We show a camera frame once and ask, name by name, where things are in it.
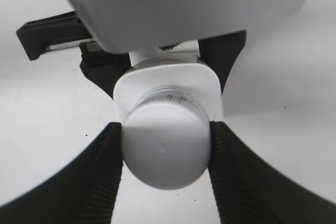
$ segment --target ribbed rubber pad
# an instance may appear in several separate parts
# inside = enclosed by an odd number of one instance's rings
[[[211,129],[208,169],[221,223],[336,223],[336,205],[273,169],[225,123],[213,122]]]
[[[0,208],[3,224],[109,224],[122,170],[121,124],[110,123],[73,162]]]

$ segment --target black plastic part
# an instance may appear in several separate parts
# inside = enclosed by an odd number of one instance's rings
[[[89,44],[80,45],[80,69],[87,79],[99,86],[113,99],[113,90],[119,78],[131,68],[129,54],[113,55],[103,50],[89,52]]]
[[[16,32],[30,60],[36,60],[51,45],[92,38],[75,12],[24,24]]]
[[[121,124],[110,123],[73,162],[0,208],[3,224],[110,224],[122,170]]]
[[[172,44],[172,45],[168,45],[168,46],[165,46],[165,47],[159,47],[162,51],[170,51],[170,50],[173,50],[174,47],[177,47],[180,43],[178,44]]]
[[[212,122],[208,170],[222,224],[335,224],[336,205],[294,183]]]
[[[198,41],[201,59],[214,70],[222,92],[231,68],[246,44],[246,31]]]

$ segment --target white cap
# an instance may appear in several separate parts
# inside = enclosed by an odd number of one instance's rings
[[[207,168],[209,119],[190,96],[158,91],[127,117],[122,148],[128,168],[138,179],[160,189],[182,188]]]

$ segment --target white surface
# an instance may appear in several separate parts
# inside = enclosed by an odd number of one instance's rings
[[[48,178],[113,121],[111,100],[71,50],[29,62],[15,30],[70,10],[65,0],[0,0],[0,204]],[[336,3],[249,31],[225,90],[226,121],[270,164],[336,202]],[[166,192],[125,168],[113,223],[219,223],[207,174]]]

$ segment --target black plastic bracket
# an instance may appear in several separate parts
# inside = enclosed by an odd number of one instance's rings
[[[231,68],[245,44],[245,30],[198,41],[201,59],[217,74],[222,92]]]
[[[51,51],[50,46],[92,39],[75,12],[25,23],[16,35],[30,60],[37,60]]]
[[[84,76],[100,87],[113,99],[113,90],[119,78],[131,68],[129,54],[109,54],[95,43],[81,44],[82,62],[80,69]]]

